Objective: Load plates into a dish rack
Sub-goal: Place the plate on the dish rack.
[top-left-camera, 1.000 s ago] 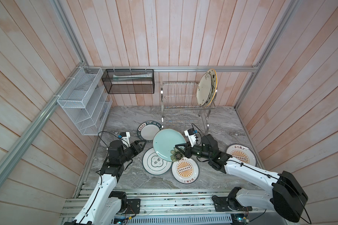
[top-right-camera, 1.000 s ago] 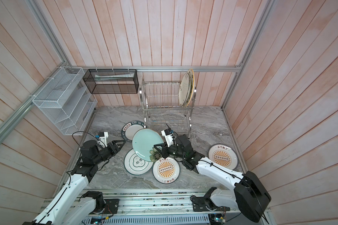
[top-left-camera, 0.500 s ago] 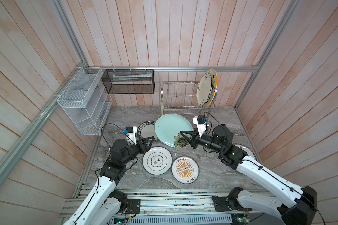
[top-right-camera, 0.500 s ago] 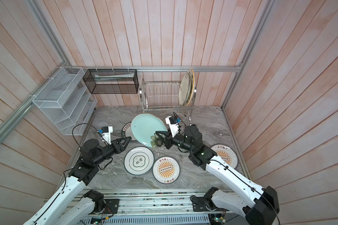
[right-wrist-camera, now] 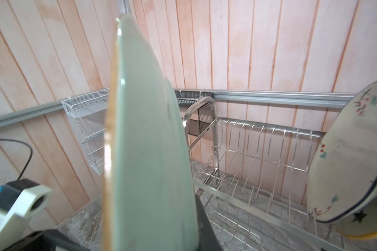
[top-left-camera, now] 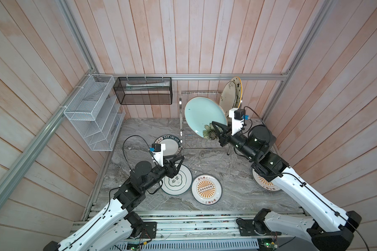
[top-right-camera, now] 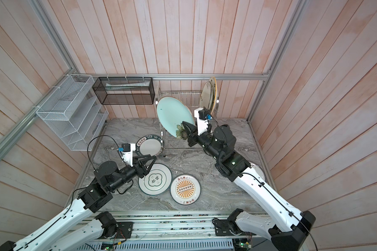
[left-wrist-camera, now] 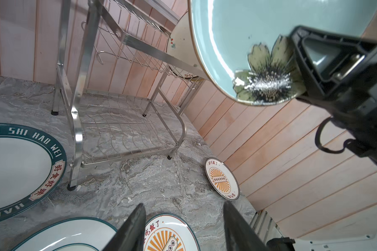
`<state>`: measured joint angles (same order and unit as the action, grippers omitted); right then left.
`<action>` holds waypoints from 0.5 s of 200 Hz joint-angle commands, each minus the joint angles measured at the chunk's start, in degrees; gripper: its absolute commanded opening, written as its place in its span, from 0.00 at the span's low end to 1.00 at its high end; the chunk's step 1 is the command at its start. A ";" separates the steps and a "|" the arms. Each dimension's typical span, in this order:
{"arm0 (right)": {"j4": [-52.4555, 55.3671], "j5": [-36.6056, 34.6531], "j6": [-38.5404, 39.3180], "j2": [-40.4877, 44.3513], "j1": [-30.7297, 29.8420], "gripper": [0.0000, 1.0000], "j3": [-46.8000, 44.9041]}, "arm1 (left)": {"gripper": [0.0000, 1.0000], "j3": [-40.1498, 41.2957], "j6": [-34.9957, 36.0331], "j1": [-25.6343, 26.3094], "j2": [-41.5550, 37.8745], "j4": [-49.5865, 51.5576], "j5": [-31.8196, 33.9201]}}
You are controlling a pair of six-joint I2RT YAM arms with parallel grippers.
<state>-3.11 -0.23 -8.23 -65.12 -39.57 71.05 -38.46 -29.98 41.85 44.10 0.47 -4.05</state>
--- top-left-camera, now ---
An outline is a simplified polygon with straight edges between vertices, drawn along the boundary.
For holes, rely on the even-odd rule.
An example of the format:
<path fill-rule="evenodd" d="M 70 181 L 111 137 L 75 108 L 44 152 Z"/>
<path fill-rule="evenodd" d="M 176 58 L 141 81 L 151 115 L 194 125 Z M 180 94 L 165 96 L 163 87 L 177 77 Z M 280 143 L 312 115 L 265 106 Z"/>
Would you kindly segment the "white plate with flower outline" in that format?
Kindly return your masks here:
<path fill-rule="evenodd" d="M 161 189 L 172 196 L 178 196 L 187 192 L 192 185 L 193 176 L 191 171 L 181 165 L 180 170 L 173 178 L 164 177 Z"/>

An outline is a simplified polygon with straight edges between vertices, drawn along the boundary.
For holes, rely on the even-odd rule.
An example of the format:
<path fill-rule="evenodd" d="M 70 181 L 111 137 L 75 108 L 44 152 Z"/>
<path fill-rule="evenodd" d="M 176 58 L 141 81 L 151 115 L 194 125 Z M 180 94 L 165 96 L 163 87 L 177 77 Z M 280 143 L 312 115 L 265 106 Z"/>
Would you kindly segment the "pale green plate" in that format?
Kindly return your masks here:
<path fill-rule="evenodd" d="M 206 138 L 204 131 L 211 129 L 213 121 L 228 125 L 224 111 L 207 97 L 190 99 L 185 106 L 184 115 L 188 126 L 202 138 Z"/>

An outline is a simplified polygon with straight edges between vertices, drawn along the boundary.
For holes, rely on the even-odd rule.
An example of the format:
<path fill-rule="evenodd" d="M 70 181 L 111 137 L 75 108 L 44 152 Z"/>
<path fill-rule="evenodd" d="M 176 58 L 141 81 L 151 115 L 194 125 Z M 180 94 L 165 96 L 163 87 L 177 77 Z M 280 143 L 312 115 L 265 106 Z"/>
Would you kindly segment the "cream plate with berry sprigs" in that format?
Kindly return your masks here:
<path fill-rule="evenodd" d="M 219 100 L 219 106 L 226 117 L 228 117 L 229 111 L 236 107 L 236 84 L 233 81 L 229 81 L 225 85 Z"/>

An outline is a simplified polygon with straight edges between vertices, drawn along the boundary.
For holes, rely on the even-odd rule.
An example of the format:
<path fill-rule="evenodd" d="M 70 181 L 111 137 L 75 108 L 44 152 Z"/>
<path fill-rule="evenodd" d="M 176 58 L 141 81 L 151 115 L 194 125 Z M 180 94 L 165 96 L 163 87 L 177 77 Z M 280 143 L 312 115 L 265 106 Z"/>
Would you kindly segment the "cat and stars orange-rim plate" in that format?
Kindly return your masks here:
<path fill-rule="evenodd" d="M 239 77 L 234 77 L 232 81 L 236 86 L 236 99 L 234 103 L 234 108 L 240 108 L 243 97 L 243 84 Z"/>

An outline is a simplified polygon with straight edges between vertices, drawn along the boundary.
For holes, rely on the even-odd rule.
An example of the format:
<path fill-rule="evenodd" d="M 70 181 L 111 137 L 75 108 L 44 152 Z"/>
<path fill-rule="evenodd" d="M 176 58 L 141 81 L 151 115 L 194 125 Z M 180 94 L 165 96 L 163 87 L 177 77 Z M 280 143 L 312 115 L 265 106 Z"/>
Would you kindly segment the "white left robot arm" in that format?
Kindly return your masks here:
<path fill-rule="evenodd" d="M 146 192 L 164 177 L 174 178 L 184 157 L 162 158 L 162 164 L 140 161 L 130 177 L 118 188 L 108 204 L 83 227 L 57 243 L 51 241 L 45 251 L 102 251 L 119 239 L 137 237 L 143 221 L 133 210 L 146 198 Z"/>

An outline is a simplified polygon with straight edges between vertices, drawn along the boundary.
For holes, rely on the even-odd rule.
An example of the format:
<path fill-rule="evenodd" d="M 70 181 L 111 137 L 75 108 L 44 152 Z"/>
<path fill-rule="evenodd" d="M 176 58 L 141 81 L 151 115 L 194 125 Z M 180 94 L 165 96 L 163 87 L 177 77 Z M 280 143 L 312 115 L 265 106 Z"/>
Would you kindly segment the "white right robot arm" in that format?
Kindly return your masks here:
<path fill-rule="evenodd" d="M 263 124 L 250 129 L 245 136 L 231 125 L 212 122 L 221 146 L 230 144 L 251 163 L 252 169 L 294 199 L 308 214 L 305 218 L 282 215 L 261 209 L 252 222 L 238 225 L 256 235 L 280 232 L 311 242 L 320 251 L 345 251 L 351 245 L 361 222 L 355 211 L 336 206 L 310 184 L 279 155 L 271 152 L 275 137 Z"/>

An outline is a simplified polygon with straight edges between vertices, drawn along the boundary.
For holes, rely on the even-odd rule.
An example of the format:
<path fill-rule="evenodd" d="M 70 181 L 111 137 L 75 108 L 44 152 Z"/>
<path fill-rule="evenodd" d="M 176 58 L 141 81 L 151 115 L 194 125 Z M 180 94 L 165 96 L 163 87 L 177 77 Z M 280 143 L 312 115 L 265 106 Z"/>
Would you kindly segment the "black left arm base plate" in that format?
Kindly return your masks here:
<path fill-rule="evenodd" d="M 134 231 L 134 238 L 148 238 L 153 239 L 157 234 L 157 222 L 144 222 L 140 224 Z"/>

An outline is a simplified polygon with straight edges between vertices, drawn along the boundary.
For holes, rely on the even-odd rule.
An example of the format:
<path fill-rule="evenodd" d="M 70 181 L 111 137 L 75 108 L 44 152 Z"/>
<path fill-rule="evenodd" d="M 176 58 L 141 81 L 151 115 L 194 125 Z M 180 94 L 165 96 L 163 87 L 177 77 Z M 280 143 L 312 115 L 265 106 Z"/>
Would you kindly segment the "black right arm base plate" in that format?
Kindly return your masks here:
<path fill-rule="evenodd" d="M 279 236 L 281 232 L 271 232 L 263 223 L 255 220 L 236 219 L 236 224 L 240 232 L 240 236 Z"/>

